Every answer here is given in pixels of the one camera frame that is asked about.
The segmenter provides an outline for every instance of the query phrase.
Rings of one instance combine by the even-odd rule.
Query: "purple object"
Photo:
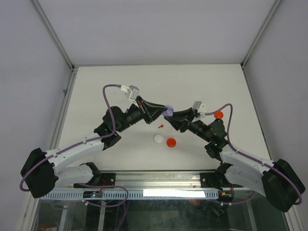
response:
[[[170,105],[166,105],[167,110],[162,113],[163,116],[172,116],[173,115],[173,107]]]

